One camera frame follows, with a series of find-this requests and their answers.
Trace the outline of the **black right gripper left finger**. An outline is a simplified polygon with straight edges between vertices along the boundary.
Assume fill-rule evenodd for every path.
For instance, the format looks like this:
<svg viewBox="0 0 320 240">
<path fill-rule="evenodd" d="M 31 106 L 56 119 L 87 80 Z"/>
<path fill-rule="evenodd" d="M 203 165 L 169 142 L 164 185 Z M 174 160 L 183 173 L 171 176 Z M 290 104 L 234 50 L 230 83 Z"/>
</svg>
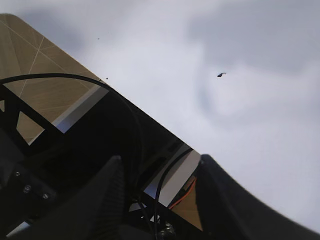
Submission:
<svg viewBox="0 0 320 240">
<path fill-rule="evenodd" d="M 124 166 L 113 156 L 75 196 L 10 239 L 118 240 L 124 204 Z"/>
</svg>

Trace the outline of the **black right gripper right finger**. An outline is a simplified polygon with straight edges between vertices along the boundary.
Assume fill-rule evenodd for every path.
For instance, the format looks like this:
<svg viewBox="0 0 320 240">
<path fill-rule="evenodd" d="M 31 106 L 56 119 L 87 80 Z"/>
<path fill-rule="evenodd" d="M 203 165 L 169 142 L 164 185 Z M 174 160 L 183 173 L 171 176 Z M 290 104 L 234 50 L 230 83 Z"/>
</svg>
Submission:
<svg viewBox="0 0 320 240">
<path fill-rule="evenodd" d="M 249 193 L 208 154 L 196 169 L 195 194 L 202 230 L 213 240 L 320 238 Z"/>
</svg>

